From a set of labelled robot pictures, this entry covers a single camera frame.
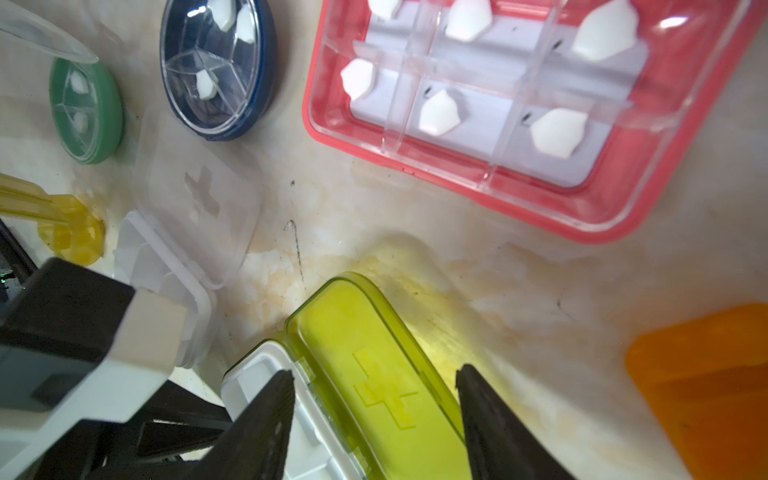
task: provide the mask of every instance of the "pill compartment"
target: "pill compartment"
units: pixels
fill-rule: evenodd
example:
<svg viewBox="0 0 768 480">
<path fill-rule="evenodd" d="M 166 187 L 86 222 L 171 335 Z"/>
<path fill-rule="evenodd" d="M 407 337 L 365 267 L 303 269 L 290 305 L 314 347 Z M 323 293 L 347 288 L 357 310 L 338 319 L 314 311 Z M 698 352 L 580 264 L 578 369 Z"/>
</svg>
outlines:
<svg viewBox="0 0 768 480">
<path fill-rule="evenodd" d="M 363 0 L 326 0 L 307 129 L 564 237 L 616 240 L 640 223 L 636 213 L 647 212 L 679 162 L 697 127 L 690 109 L 713 102 L 702 88 L 740 55 L 766 13 L 740 0 L 623 2 L 636 15 L 635 41 L 595 60 L 577 36 L 605 0 L 492 0 L 491 26 L 470 42 L 446 35 L 448 0 L 406 0 L 393 20 L 372 15 Z M 376 66 L 375 83 L 350 101 L 340 72 L 354 58 Z M 461 123 L 434 137 L 419 130 L 419 117 L 443 90 Z M 531 134 L 558 108 L 586 118 L 566 158 L 537 149 Z"/>
<path fill-rule="evenodd" d="M 233 0 L 237 19 L 223 31 L 207 2 L 171 0 L 161 29 L 161 71 L 177 116 L 208 140 L 239 136 L 266 110 L 272 97 L 276 45 L 264 0 Z M 253 23 L 253 42 L 239 38 L 241 11 Z M 213 82 L 213 97 L 197 90 L 197 73 Z"/>
<path fill-rule="evenodd" d="M 323 414 L 301 368 L 293 363 L 283 345 L 267 340 L 225 375 L 221 396 L 227 412 L 236 419 L 275 372 L 291 370 L 296 401 L 283 478 L 360 480 L 353 456 Z"/>
</svg>

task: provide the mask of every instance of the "marble countertop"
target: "marble countertop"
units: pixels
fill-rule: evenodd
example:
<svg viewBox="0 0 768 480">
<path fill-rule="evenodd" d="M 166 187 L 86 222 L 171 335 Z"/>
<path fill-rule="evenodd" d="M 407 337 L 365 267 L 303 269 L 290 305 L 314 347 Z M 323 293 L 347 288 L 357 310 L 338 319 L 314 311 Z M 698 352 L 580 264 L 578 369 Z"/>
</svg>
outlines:
<svg viewBox="0 0 768 480">
<path fill-rule="evenodd" d="M 144 110 L 162 98 L 162 0 L 16 0 L 69 31 L 116 77 L 115 156 L 79 166 L 48 103 L 51 59 L 0 44 L 0 171 L 73 193 L 107 226 L 111 274 Z M 624 369 L 640 334 L 768 301 L 768 28 L 763 27 L 644 225 L 605 246 L 562 240 L 414 177 L 313 141 L 301 104 L 321 2 L 270 1 L 279 87 L 266 117 L 215 145 L 260 171 L 263 209 L 200 375 L 223 373 L 311 293 L 355 270 L 378 285 L 449 385 L 475 364 L 577 477 L 689 478 Z M 9 220 L 33 259 L 32 223 Z"/>
</svg>

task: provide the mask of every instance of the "clear plastic lid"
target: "clear plastic lid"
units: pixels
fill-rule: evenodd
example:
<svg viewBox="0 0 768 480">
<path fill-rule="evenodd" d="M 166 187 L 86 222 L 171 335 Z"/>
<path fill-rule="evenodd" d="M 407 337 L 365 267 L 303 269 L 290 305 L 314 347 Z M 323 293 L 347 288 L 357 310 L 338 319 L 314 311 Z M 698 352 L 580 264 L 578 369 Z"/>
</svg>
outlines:
<svg viewBox="0 0 768 480">
<path fill-rule="evenodd" d="M 0 0 L 0 35 L 77 63 L 93 64 L 98 57 L 66 31 L 9 0 Z"/>
<path fill-rule="evenodd" d="M 139 211 L 211 289 L 239 270 L 260 211 L 255 176 L 225 162 L 173 115 L 150 108 L 141 125 L 133 192 Z"/>
</svg>

